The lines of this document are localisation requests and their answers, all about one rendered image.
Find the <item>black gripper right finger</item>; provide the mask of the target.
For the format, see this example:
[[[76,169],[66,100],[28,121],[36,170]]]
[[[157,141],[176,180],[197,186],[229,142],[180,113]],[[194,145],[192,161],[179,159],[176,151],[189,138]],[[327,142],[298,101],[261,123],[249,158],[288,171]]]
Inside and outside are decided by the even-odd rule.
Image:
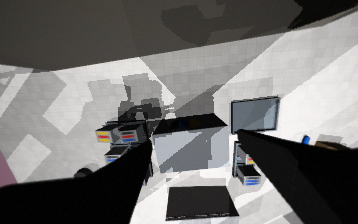
[[[358,224],[358,147],[336,150],[238,129],[244,150],[304,224]]]

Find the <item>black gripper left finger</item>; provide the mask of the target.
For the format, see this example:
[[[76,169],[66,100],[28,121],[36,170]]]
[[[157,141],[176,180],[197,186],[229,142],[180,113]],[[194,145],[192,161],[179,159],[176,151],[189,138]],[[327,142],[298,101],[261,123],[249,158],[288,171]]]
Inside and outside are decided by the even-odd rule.
[[[0,196],[19,208],[14,219],[65,214],[72,224],[130,224],[152,150],[147,140],[85,177],[8,184]]]

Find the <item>brown rectangular block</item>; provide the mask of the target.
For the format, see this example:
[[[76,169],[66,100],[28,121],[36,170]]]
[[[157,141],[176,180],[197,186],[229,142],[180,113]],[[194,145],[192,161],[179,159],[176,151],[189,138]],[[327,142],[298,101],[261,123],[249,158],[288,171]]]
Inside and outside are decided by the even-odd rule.
[[[336,149],[336,150],[350,149],[350,147],[344,146],[339,143],[316,141],[314,145],[324,147],[324,148]]]

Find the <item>blue rod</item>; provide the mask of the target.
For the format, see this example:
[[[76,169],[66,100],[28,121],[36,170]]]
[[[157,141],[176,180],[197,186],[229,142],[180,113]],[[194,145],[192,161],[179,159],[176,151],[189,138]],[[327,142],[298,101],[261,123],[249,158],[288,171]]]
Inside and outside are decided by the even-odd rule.
[[[309,136],[304,136],[302,143],[308,144],[310,140]]]

